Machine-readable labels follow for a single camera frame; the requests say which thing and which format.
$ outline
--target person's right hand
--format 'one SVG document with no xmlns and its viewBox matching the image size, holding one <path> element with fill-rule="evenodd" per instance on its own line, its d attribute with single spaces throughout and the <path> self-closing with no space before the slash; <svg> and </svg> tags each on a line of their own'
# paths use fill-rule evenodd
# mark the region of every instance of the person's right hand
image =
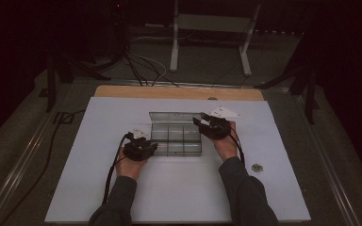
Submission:
<svg viewBox="0 0 362 226">
<path fill-rule="evenodd" d="M 237 135 L 235 134 L 236 124 L 234 121 L 230 121 L 230 124 L 232 128 L 231 136 L 234 139 L 237 139 Z M 237 144 L 230 136 L 227 136 L 223 139 L 211 139 L 211 141 L 213 142 L 214 148 L 216 149 L 222 161 L 225 161 L 230 157 L 238 156 Z"/>
<path fill-rule="evenodd" d="M 140 162 L 133 161 L 127 157 L 124 157 L 123 151 L 124 147 L 120 149 L 119 153 L 119 159 L 122 160 L 119 161 L 116 165 L 117 176 L 127 176 L 137 181 L 140 177 L 140 171 L 142 170 L 142 167 L 145 165 L 148 159 Z"/>
</svg>

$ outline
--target white board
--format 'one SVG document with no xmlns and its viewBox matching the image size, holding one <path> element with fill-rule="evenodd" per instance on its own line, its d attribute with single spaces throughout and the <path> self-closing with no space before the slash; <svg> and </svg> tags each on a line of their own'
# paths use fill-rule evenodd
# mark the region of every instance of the white board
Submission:
<svg viewBox="0 0 362 226">
<path fill-rule="evenodd" d="M 280 221 L 310 220 L 301 189 L 267 102 L 92 97 L 49 207 L 47 222 L 87 222 L 101 205 L 108 170 L 121 138 L 133 128 L 150 132 L 149 112 L 210 112 L 223 106 L 237 123 L 246 169 L 266 188 Z M 202 156 L 153 156 L 138 180 L 135 223 L 230 222 L 218 168 L 222 161 L 202 137 Z M 253 164 L 264 171 L 254 172 Z"/>
</svg>

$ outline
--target black cable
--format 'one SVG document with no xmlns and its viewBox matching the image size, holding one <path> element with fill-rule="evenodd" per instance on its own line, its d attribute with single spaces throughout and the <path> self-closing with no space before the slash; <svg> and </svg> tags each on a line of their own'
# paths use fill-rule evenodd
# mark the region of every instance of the black cable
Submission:
<svg viewBox="0 0 362 226">
<path fill-rule="evenodd" d="M 104 199 L 102 201 L 102 204 L 105 204 L 107 202 L 108 190 L 110 187 L 110 180 L 111 180 L 111 176 L 113 175 L 114 167 L 116 166 L 116 164 L 118 164 L 120 161 L 122 161 L 124 159 L 124 157 L 123 157 L 119 161 L 117 161 L 117 158 L 119 157 L 120 149 L 123 146 L 126 136 L 127 135 L 124 135 L 122 138 L 122 141 L 120 141 L 119 148 L 117 149 L 116 156 L 114 157 L 114 160 L 113 160 L 113 164 L 111 165 L 110 170 L 108 171 L 107 181 L 105 184 L 105 194 L 104 194 Z"/>
<path fill-rule="evenodd" d="M 23 203 L 23 201 L 28 197 L 28 195 L 31 193 L 31 191 L 35 188 L 35 186 L 38 184 L 38 182 L 41 180 L 43 174 L 46 172 L 46 170 L 48 169 L 49 163 L 51 161 L 51 155 L 52 155 L 52 149 L 53 149 L 53 145 L 54 145 L 54 141 L 55 141 L 55 135 L 58 131 L 58 128 L 60 127 L 60 125 L 66 121 L 67 119 L 69 119 L 71 116 L 76 115 L 78 113 L 82 113 L 85 112 L 85 110 L 79 110 L 79 111 L 75 111 L 74 113 L 68 114 L 67 116 L 63 117 L 63 119 L 61 119 L 58 122 L 57 127 L 55 128 L 55 131 L 52 135 L 51 138 L 51 142 L 49 145 L 49 151 L 48 151 L 48 156 L 46 158 L 46 162 L 45 162 L 45 166 L 43 167 L 42 172 L 40 173 L 39 177 L 37 178 L 37 180 L 34 182 L 34 184 L 27 190 L 27 192 L 23 195 L 23 197 L 19 200 L 19 202 L 17 202 L 17 204 L 10 210 L 10 212 L 7 214 L 7 216 L 4 218 L 4 220 L 2 221 L 2 223 L 0 224 L 0 226 L 4 225 L 6 223 L 6 221 L 10 218 L 10 216 L 16 211 L 16 209 Z"/>
<path fill-rule="evenodd" d="M 245 166 L 245 155 L 243 154 L 242 146 L 240 145 L 240 140 L 239 140 L 237 131 L 235 131 L 235 129 L 233 129 L 233 128 L 231 128 L 231 129 L 232 129 L 232 131 L 234 131 L 235 135 L 237 136 L 237 139 L 232 137 L 232 135 L 229 135 L 229 136 L 232 138 L 232 140 L 234 140 L 235 144 L 237 145 L 238 150 L 239 150 L 240 161 L 242 162 L 242 165 Z"/>
<path fill-rule="evenodd" d="M 179 86 L 178 86 L 177 84 L 175 84 L 172 80 L 168 79 L 168 78 L 165 77 L 165 76 L 161 76 L 160 73 L 159 73 L 158 70 L 157 70 L 157 67 L 155 67 L 151 62 L 149 62 L 149 60 L 147 60 L 147 59 L 145 59 L 145 58 L 143 58 L 143 57 L 139 57 L 139 56 L 137 56 L 137 57 L 140 58 L 140 59 L 142 59 L 142 60 L 145 61 L 146 63 L 148 63 L 152 68 L 149 67 L 149 66 L 146 66 L 146 65 L 144 65 L 144 64 L 142 64 L 142 63 L 139 63 L 137 60 L 135 60 L 135 59 L 133 59 L 133 58 L 129 58 L 129 60 L 131 60 L 131 61 L 133 61 L 133 62 L 141 65 L 142 67 L 147 68 L 147 69 L 151 70 L 152 72 L 156 73 L 156 79 L 155 79 L 154 82 L 152 83 L 152 86 L 155 85 L 155 83 L 157 82 L 158 79 L 163 78 L 163 79 L 165 79 L 166 81 L 172 83 L 173 85 L 175 85 L 176 87 L 179 88 Z"/>
<path fill-rule="evenodd" d="M 135 75 L 135 77 L 138 79 L 138 81 L 140 82 L 140 85 L 143 87 L 142 81 L 140 80 L 140 75 L 138 74 L 138 72 L 136 71 L 134 65 L 131 63 L 130 58 L 128 57 L 128 55 L 125 55 L 125 58 L 128 61 L 128 66 L 131 68 L 133 74 Z"/>
</svg>

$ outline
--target metal frame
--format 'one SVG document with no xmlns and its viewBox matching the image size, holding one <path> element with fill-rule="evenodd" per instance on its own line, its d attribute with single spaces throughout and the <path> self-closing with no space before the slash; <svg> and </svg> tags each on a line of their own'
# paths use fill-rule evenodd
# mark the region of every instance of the metal frame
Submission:
<svg viewBox="0 0 362 226">
<path fill-rule="evenodd" d="M 345 219 L 346 225 L 348 226 L 360 226 L 360 221 L 358 220 L 357 214 L 355 213 L 351 202 L 349 201 L 348 195 L 343 187 L 343 184 L 340 182 L 337 172 L 335 171 L 331 159 L 328 156 L 327 150 L 321 142 L 321 139 L 314 127 L 307 120 L 304 112 L 304 100 L 302 96 L 292 96 L 293 101 L 296 104 L 296 107 L 299 110 L 303 124 L 305 125 L 309 135 L 315 146 L 316 155 L 320 160 L 322 170 L 328 180 L 328 184 L 331 187 L 331 190 L 334 193 L 337 205 L 339 206 L 340 212 Z"/>
<path fill-rule="evenodd" d="M 249 43 L 255 30 L 255 23 L 261 5 L 257 5 L 252 18 L 222 17 L 191 15 L 178 12 L 178 0 L 174 0 L 174 25 L 173 25 L 173 50 L 170 62 L 170 71 L 176 72 L 178 66 L 178 29 L 212 30 L 226 32 L 246 32 L 245 42 L 239 47 L 240 61 L 243 67 L 243 74 L 252 75 L 249 65 L 248 50 Z"/>
<path fill-rule="evenodd" d="M 29 140 L 28 145 L 23 150 L 22 155 L 17 160 L 14 167 L 11 169 L 8 177 L 0 189 L 0 221 L 3 214 L 10 202 L 11 197 L 16 191 L 17 186 L 22 181 L 25 172 L 28 169 L 35 153 L 39 150 L 40 144 L 43 140 L 43 136 L 48 128 L 49 122 L 54 118 L 61 101 L 67 95 L 70 90 L 70 85 L 61 85 L 62 89 L 59 91 L 59 103 L 55 104 L 49 113 L 46 113 L 41 120 L 40 125 L 37 127 L 33 137 Z"/>
</svg>

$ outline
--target gray sleeve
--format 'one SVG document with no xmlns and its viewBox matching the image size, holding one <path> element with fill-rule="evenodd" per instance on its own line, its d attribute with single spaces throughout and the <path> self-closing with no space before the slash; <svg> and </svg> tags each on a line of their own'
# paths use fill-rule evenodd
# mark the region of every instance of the gray sleeve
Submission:
<svg viewBox="0 0 362 226">
<path fill-rule="evenodd" d="M 277 217 L 267 204 L 264 186 L 248 174 L 237 157 L 225 160 L 219 172 L 230 203 L 234 225 L 278 225 Z"/>
<path fill-rule="evenodd" d="M 89 226 L 131 225 L 131 206 L 134 201 L 137 182 L 129 177 L 116 178 L 107 203 L 101 205 L 90 217 Z"/>
</svg>

